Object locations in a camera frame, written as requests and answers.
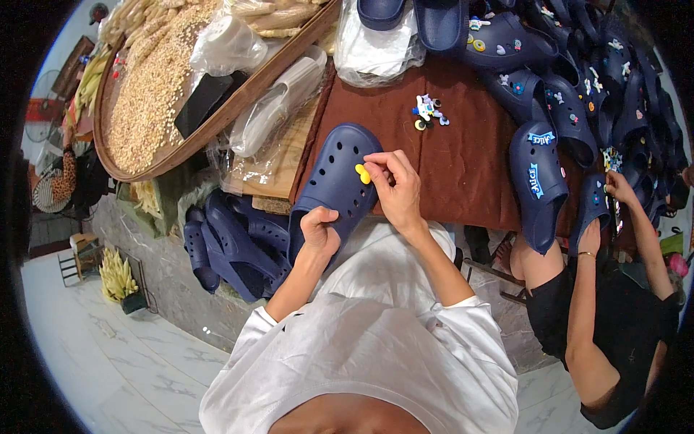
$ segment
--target foot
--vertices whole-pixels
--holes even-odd
[[[502,242],[496,249],[494,263],[501,268],[506,274],[511,274],[511,243],[508,241]]]

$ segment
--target blue alice label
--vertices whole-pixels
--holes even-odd
[[[544,144],[544,145],[549,145],[552,143],[552,140],[555,138],[555,135],[552,134],[552,131],[548,131],[547,133],[544,133],[542,135],[534,134],[534,133],[529,133],[527,136],[527,139],[532,142],[532,144]]]
[[[542,186],[540,185],[540,178],[538,177],[537,165],[530,163],[530,168],[527,170],[527,174],[530,177],[530,191],[540,199],[545,192],[542,191]]]

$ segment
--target hand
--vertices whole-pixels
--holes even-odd
[[[624,203],[630,208],[638,203],[636,198],[636,193],[632,190],[631,185],[627,182],[624,175],[615,172],[614,170],[608,170],[606,173],[607,185],[605,186],[605,191],[611,194],[619,202]]]
[[[65,151],[70,151],[72,150],[72,139],[74,138],[74,132],[72,131],[72,128],[66,128],[65,132],[62,135],[62,148]]]
[[[304,235],[304,245],[301,249],[307,249],[317,253],[322,258],[330,260],[340,247],[340,236],[328,223],[337,220],[338,212],[329,210],[324,206],[312,209],[301,219],[301,232]]]
[[[593,220],[578,241],[578,253],[589,251],[594,256],[600,250],[600,219]]]
[[[420,231],[427,231],[427,223],[419,213],[419,175],[409,163],[405,153],[372,153],[364,157],[364,168],[371,175],[381,208],[393,227],[406,240]],[[395,186],[388,182],[388,172],[395,178]]]

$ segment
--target person's right hand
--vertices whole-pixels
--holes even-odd
[[[638,203],[636,193],[634,193],[631,185],[629,185],[624,175],[619,174],[614,170],[608,170],[606,173],[606,178],[606,192],[611,194],[619,202],[622,202],[629,207],[631,207],[635,203]]]
[[[378,192],[381,208],[388,221],[406,239],[427,230],[427,223],[419,213],[419,175],[409,163],[405,153],[372,153],[364,156],[364,168]],[[391,187],[387,173],[393,174],[395,186]]]
[[[600,219],[593,220],[578,240],[578,252],[588,251],[596,257],[600,250]]]

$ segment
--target plastic bag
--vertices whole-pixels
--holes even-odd
[[[355,87],[393,84],[408,68],[424,64],[426,49],[416,33],[411,0],[405,5],[403,20],[389,31],[365,27],[357,13],[357,0],[343,0],[335,38],[337,75]]]
[[[287,121],[290,110],[297,109],[313,96],[327,61],[322,48],[310,46],[265,95],[238,116],[228,136],[229,146],[236,156],[255,155]]]
[[[311,46],[248,110],[208,144],[208,159],[217,170],[221,189],[242,194],[244,181],[271,182],[287,152],[281,140],[295,115],[321,89],[323,49]]]
[[[245,22],[217,11],[198,35],[190,67],[213,77],[248,71],[265,57],[267,45]]]

